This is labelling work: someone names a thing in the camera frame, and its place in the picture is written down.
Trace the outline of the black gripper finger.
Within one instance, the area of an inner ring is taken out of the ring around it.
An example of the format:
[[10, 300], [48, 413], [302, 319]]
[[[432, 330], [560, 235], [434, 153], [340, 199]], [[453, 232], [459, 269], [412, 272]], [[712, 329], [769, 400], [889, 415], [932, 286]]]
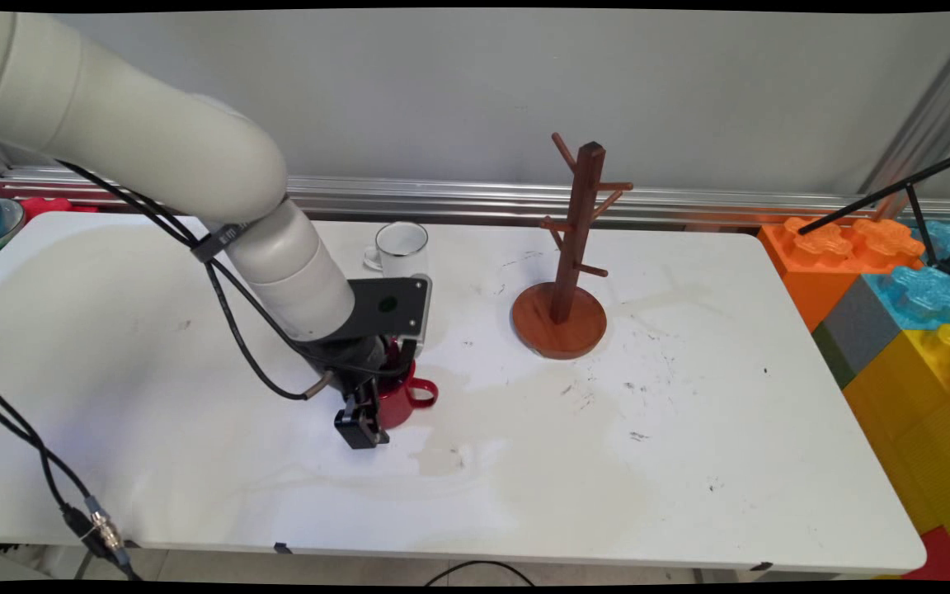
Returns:
[[396, 336], [393, 339], [391, 362], [393, 376], [406, 376], [416, 360], [420, 350], [420, 342], [415, 338]]
[[377, 396], [346, 394], [344, 407], [333, 418], [333, 426], [351, 449], [373, 449], [391, 443], [379, 417]]

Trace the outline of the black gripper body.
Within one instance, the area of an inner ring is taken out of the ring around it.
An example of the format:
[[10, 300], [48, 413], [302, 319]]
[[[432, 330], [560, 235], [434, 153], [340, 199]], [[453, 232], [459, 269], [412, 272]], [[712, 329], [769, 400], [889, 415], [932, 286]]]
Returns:
[[379, 380], [383, 370], [392, 369], [392, 347], [392, 338], [384, 335], [307, 342], [306, 361], [317, 380], [306, 390], [306, 398], [333, 387], [344, 402], [365, 413], [380, 413]]

